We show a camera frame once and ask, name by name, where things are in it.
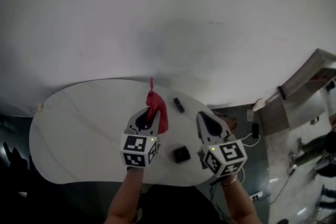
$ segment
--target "dark green floor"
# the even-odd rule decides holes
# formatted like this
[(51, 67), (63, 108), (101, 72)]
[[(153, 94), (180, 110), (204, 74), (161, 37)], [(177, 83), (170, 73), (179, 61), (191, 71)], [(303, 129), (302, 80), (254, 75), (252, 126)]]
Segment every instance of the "dark green floor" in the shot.
[[(251, 132), (252, 123), (246, 121), (246, 108), (230, 108), (221, 110), (221, 112), (230, 118), (236, 117), (238, 119), (236, 133), (238, 138), (242, 138)], [(15, 147), (22, 158), (29, 160), (29, 128), (31, 120), (31, 118), (2, 117), (0, 120), (0, 147), (2, 148), (3, 143), (6, 142), (11, 151)], [(268, 162), (262, 130), (260, 130), (260, 134), (262, 138), (259, 144), (253, 148), (246, 148), (248, 161), (244, 166), (246, 179), (243, 185), (250, 195), (259, 191), (264, 192), (261, 201), (256, 202), (255, 206), (262, 223), (268, 223), (270, 194)], [(244, 142), (253, 144), (255, 141), (251, 137)], [(5, 166), (8, 166), (9, 161), (3, 149), (0, 157)], [(209, 184), (212, 181), (213, 179), (197, 186), (209, 199)], [(83, 182), (57, 185), (48, 182), (38, 173), (34, 173), (30, 182), (28, 198), (30, 206), (39, 208), (39, 211), (35, 213), (32, 210), (31, 215), (35, 223), (44, 222), (48, 215), (53, 214), (55, 208), (57, 208), (57, 215), (53, 217), (54, 222), (67, 218), (73, 221), (83, 220), (89, 223), (102, 223), (111, 200), (120, 185), (121, 183), (113, 182)], [(143, 190), (145, 191), (148, 188), (150, 186), (144, 185)], [(219, 186), (214, 192), (213, 204), (228, 215), (225, 198)]]

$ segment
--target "forearm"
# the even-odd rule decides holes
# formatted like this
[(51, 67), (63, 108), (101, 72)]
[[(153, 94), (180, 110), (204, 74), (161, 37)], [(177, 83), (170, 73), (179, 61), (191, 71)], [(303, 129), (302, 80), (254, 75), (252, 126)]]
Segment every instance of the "forearm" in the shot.
[(132, 222), (138, 206), (143, 181), (143, 169), (132, 168), (114, 197), (108, 215)]
[(251, 224), (260, 223), (257, 217), (255, 206), (239, 180), (237, 179), (232, 184), (225, 186), (225, 184), (231, 182), (233, 179), (234, 175), (231, 175), (224, 182), (222, 182), (222, 188), (231, 217), (239, 224), (245, 223), (246, 217)]

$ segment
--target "red cloth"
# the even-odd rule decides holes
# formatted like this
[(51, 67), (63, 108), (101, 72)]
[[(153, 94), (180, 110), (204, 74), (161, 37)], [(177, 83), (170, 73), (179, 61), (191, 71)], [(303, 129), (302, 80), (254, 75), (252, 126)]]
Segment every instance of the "red cloth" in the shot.
[(146, 101), (146, 105), (150, 107), (147, 115), (147, 122), (152, 122), (154, 120), (156, 111), (159, 110), (161, 114), (160, 114), (158, 134), (162, 134), (168, 130), (167, 107), (161, 96), (159, 96), (156, 92), (153, 91), (153, 87), (154, 87), (153, 78), (151, 78), (151, 90), (147, 95), (147, 101)]

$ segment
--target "black and white marker cube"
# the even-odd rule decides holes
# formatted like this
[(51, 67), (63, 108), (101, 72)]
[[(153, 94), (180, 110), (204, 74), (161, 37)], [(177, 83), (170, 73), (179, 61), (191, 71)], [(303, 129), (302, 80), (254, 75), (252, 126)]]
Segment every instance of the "black and white marker cube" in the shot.
[(126, 166), (148, 167), (158, 152), (157, 136), (122, 134), (121, 158)]
[(238, 172), (247, 161), (247, 155), (241, 140), (218, 144), (203, 145), (203, 162), (216, 177)]

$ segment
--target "white marble table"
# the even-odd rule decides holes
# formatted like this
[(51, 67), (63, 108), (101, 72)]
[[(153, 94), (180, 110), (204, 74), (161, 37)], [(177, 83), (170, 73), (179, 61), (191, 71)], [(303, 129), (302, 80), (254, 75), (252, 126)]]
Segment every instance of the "white marble table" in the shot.
[[(84, 181), (122, 182), (126, 167), (119, 153), (120, 136), (129, 118), (146, 107), (149, 83), (131, 80), (95, 80), (63, 89), (48, 98), (33, 119), (29, 146), (40, 174), (57, 184)], [(197, 155), (201, 140), (196, 115), (211, 112), (182, 93), (155, 86), (166, 102), (169, 130), (160, 135), (159, 155), (145, 170), (144, 183), (193, 186), (212, 173), (202, 169)], [(181, 114), (173, 103), (178, 97)], [(186, 145), (191, 160), (176, 164), (172, 149)]]

